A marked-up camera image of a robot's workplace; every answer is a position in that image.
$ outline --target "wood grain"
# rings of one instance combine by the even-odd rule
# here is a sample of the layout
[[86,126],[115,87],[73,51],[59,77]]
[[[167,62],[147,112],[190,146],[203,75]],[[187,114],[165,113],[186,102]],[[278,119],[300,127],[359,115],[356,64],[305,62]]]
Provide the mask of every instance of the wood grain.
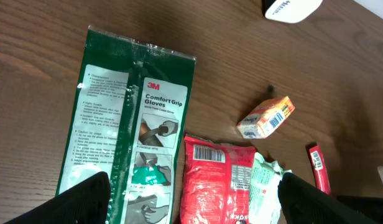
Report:
[[[187,133],[252,143],[312,184],[305,145],[318,142],[334,193],[383,197],[383,20],[325,0],[291,25],[266,20],[261,5],[0,0],[0,223],[54,196],[90,24],[197,57]],[[243,140],[235,125],[268,85],[296,110],[269,138]],[[183,157],[182,147],[174,218]]]

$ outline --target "white barcode label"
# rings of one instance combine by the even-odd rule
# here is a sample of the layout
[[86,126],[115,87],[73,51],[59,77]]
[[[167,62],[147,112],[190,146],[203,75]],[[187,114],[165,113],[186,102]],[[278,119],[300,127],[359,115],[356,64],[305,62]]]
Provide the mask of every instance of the white barcode label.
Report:
[[323,168],[323,163],[321,162],[320,155],[317,151],[314,151],[310,154],[315,170],[321,170]]
[[269,120],[270,125],[275,129],[284,120],[284,115],[277,112],[272,119]]
[[194,160],[225,162],[224,152],[207,146],[194,145]]

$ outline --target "black and white object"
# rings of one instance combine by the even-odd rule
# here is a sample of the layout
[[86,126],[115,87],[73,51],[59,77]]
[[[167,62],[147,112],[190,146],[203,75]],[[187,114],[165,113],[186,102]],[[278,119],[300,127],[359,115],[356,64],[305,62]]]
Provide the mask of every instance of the black and white object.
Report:
[[274,21],[297,23],[314,12],[323,0],[265,0],[265,17]]

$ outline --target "red plastic wrapper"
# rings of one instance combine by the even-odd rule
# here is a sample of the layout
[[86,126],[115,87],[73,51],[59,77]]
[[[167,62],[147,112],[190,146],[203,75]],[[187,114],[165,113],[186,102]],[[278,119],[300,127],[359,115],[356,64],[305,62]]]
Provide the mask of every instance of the red plastic wrapper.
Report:
[[322,192],[331,195],[330,181],[328,180],[327,168],[324,163],[323,153],[318,146],[309,149],[310,162],[315,173],[316,187]]
[[185,137],[182,224],[248,224],[254,147]]

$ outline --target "small orange carton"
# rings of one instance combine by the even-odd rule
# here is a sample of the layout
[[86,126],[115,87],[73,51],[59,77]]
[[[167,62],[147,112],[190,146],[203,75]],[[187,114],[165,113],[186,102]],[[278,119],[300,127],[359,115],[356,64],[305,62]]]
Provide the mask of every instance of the small orange carton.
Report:
[[246,139],[264,139],[282,124],[295,109],[289,97],[263,101],[237,125]]

